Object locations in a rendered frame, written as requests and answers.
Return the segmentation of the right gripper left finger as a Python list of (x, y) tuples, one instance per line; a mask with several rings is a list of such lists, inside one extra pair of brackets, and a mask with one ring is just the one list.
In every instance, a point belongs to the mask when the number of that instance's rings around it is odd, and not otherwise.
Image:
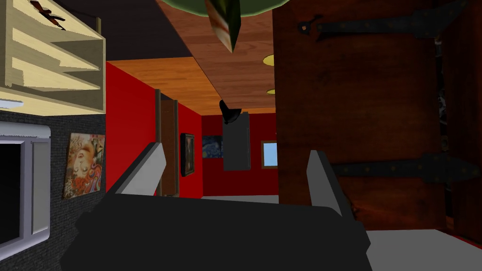
[(132, 194), (152, 196), (166, 166), (162, 143), (148, 143), (121, 177), (107, 191), (107, 195)]

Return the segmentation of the black framed picture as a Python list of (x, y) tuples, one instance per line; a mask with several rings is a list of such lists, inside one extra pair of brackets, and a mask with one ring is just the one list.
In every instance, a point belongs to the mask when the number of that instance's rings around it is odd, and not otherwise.
[(180, 170), (182, 177), (194, 172), (194, 135), (192, 134), (180, 135)]

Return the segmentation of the dark brown wooden door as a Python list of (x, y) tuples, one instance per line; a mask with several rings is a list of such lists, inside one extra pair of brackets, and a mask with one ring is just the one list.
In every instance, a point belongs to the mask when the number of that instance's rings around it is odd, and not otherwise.
[(326, 154), (367, 230), (482, 243), (482, 0), (289, 0), (273, 11), (279, 202)]

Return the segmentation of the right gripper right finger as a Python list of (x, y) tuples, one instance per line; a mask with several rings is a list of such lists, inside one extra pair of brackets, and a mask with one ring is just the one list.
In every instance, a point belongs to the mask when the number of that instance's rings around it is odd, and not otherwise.
[(324, 152), (310, 151), (306, 176), (312, 206), (328, 207), (343, 218), (354, 220), (351, 204)]

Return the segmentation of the pale wooden shelf unit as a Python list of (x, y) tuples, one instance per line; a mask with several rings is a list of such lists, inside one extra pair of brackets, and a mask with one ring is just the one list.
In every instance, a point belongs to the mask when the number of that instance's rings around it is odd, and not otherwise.
[(0, 110), (105, 113), (105, 38), (54, 0), (0, 0)]

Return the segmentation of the white framed window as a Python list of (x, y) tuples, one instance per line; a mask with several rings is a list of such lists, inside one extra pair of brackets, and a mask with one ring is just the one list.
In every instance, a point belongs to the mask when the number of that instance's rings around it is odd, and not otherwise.
[(50, 236), (50, 128), (0, 121), (0, 144), (20, 146), (19, 237), (0, 244), (0, 262)]

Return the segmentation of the blue swirl painting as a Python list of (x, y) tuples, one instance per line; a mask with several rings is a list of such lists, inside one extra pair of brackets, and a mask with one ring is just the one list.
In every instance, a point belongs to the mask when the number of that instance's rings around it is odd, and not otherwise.
[(223, 158), (223, 137), (221, 135), (202, 137), (202, 157), (204, 159)]

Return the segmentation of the narrow brown wooden door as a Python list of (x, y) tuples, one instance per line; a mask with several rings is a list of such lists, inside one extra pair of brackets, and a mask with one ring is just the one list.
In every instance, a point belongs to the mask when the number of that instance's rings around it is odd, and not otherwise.
[(178, 101), (155, 90), (156, 141), (162, 143), (166, 166), (156, 190), (158, 196), (179, 196)]

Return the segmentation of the small brown framed window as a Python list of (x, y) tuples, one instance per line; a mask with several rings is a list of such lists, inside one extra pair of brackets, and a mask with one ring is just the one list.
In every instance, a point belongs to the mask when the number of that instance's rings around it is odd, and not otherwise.
[(274, 141), (262, 141), (261, 142), (261, 167), (277, 168), (277, 142)]

